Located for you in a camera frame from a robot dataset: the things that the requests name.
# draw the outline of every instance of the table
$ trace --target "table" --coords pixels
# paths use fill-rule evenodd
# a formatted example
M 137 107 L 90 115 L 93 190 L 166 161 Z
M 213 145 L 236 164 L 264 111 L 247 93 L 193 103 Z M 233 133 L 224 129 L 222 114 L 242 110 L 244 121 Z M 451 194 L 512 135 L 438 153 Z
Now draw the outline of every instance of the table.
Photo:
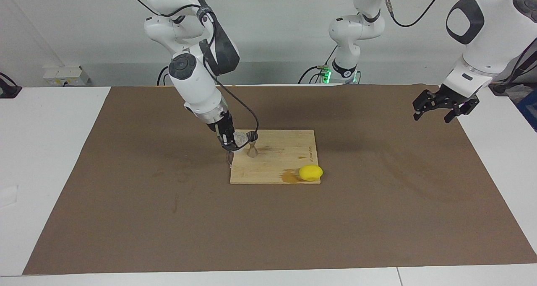
M 0 275 L 20 275 L 48 215 L 67 181 L 109 88 L 26 88 L 0 103 L 2 186 L 23 183 L 18 202 L 0 211 Z M 506 97 L 489 90 L 481 104 L 461 117 L 464 131 L 499 188 L 533 249 L 537 249 L 537 133 Z M 419 267 L 220 273 L 105 274 L 2 278 L 5 285 L 50 283 L 148 284 L 359 284 L 359 285 L 534 285 L 537 265 Z

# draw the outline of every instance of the lemon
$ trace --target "lemon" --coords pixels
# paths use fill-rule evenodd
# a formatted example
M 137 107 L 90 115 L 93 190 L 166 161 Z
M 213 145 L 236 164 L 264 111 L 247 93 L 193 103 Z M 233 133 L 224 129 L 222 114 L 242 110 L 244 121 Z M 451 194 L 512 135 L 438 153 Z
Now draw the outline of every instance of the lemon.
M 323 169 L 320 166 L 309 165 L 303 166 L 299 170 L 299 176 L 304 181 L 316 181 L 323 175 Z

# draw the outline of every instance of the wall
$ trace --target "wall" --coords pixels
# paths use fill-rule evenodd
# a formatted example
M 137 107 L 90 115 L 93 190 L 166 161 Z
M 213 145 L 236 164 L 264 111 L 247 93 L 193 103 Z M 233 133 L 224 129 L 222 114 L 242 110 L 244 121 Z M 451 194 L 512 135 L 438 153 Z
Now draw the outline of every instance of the wall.
M 143 30 L 150 15 L 135 0 L 13 0 L 66 65 L 82 65 L 96 86 L 153 85 L 169 54 Z M 334 47 L 330 20 L 354 14 L 352 0 L 207 0 L 240 49 L 224 83 L 295 83 Z M 414 20 L 430 0 L 392 0 L 397 18 Z M 415 27 L 399 28 L 387 11 L 381 38 L 362 41 L 362 83 L 438 83 L 464 47 L 445 31 L 457 0 L 438 0 Z M 0 70 L 23 86 L 43 86 L 51 55 L 0 0 Z

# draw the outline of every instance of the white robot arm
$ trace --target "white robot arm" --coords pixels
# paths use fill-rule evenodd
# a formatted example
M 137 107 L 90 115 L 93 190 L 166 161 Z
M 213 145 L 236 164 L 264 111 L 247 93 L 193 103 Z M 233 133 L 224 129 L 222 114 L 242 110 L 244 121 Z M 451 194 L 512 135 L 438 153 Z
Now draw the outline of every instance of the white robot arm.
M 169 76 L 185 101 L 184 107 L 216 132 L 223 148 L 239 150 L 249 137 L 235 132 L 227 103 L 215 85 L 216 76 L 231 72 L 238 65 L 240 57 L 235 44 L 205 0 L 146 1 L 149 7 L 142 4 L 155 15 L 146 19 L 144 28 L 153 41 L 172 55 Z M 201 39 L 205 30 L 210 41 Z
M 356 16 L 337 18 L 330 24 L 330 37 L 337 43 L 331 63 L 334 81 L 351 83 L 360 56 L 357 41 L 378 37 L 384 31 L 380 16 L 382 0 L 355 0 Z M 387 0 L 388 10 L 391 4 Z M 449 12 L 462 11 L 470 27 L 456 34 L 446 23 L 448 33 L 466 45 L 462 57 L 444 80 L 437 93 L 424 91 L 415 101 L 414 119 L 437 108 L 451 109 L 445 117 L 450 122 L 469 114 L 479 103 L 475 93 L 488 85 L 507 64 L 520 55 L 537 37 L 537 1 L 535 0 L 460 0 Z

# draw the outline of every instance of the wooden cutting board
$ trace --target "wooden cutting board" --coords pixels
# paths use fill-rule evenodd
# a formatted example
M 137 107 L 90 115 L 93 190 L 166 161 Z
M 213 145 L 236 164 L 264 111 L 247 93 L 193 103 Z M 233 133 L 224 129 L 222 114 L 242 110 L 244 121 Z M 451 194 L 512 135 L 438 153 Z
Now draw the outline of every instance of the wooden cutting board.
M 259 130 L 258 134 L 257 157 L 247 155 L 249 146 L 234 155 L 232 185 L 321 184 L 320 180 L 303 181 L 298 175 L 301 167 L 319 164 L 313 130 Z

